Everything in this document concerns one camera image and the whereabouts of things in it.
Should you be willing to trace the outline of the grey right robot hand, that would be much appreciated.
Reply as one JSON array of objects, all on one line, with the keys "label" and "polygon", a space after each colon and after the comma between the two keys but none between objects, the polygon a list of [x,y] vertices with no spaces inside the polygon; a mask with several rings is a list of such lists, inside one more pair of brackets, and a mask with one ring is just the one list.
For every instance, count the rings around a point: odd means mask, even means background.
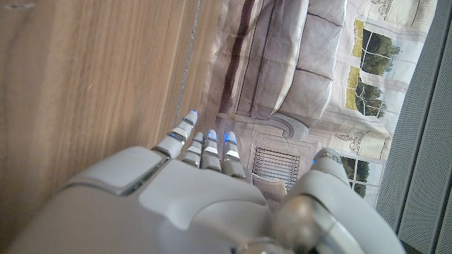
[{"label": "grey right robot hand", "polygon": [[247,183],[233,132],[195,133],[189,112],[151,149],[129,147],[73,176],[10,253],[403,253],[392,228],[323,148],[271,211]]}]

